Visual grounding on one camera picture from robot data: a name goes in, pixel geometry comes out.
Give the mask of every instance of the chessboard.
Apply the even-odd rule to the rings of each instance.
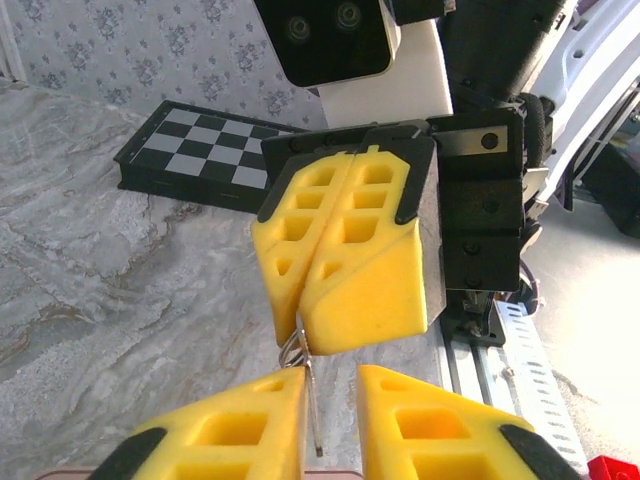
[[[118,188],[257,213],[271,188],[260,143],[303,130],[164,101],[118,152]]]

